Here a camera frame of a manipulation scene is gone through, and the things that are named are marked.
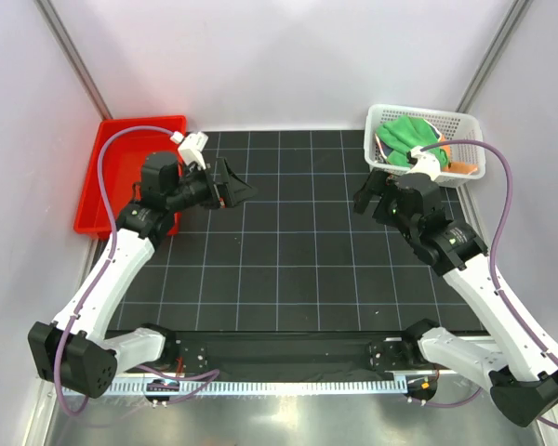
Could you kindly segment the green microfiber towel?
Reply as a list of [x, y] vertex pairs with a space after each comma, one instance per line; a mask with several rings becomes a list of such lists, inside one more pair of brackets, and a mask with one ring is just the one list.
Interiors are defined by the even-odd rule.
[[407, 154], [415, 147], [445, 141], [443, 134], [429, 121], [407, 115], [380, 125], [375, 135], [383, 159], [399, 167], [410, 166]]

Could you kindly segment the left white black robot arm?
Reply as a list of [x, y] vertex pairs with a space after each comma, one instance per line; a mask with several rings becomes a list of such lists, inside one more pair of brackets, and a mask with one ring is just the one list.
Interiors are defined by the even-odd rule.
[[139, 198], [118, 215], [105, 251], [66, 307], [50, 323], [28, 333], [41, 378], [58, 389], [100, 397], [120, 373], [142, 365], [167, 372], [179, 354], [173, 331], [152, 323], [114, 338], [106, 331], [127, 289], [175, 224], [175, 215], [195, 206], [234, 208], [256, 188], [239, 178], [225, 158], [218, 174], [207, 166], [182, 166], [170, 151], [146, 157]]

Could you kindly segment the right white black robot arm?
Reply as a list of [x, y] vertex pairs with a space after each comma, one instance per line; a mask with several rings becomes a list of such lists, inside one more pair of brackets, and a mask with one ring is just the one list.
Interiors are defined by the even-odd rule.
[[438, 184], [425, 173], [395, 177], [374, 169], [354, 194], [354, 212], [362, 214], [371, 201], [378, 203], [373, 218], [399, 230], [415, 256], [469, 305], [497, 346], [482, 348], [424, 319], [403, 331], [402, 361], [412, 368], [435, 363], [473, 381], [517, 426], [529, 426], [558, 404], [558, 343], [491, 266], [475, 230], [446, 217]]

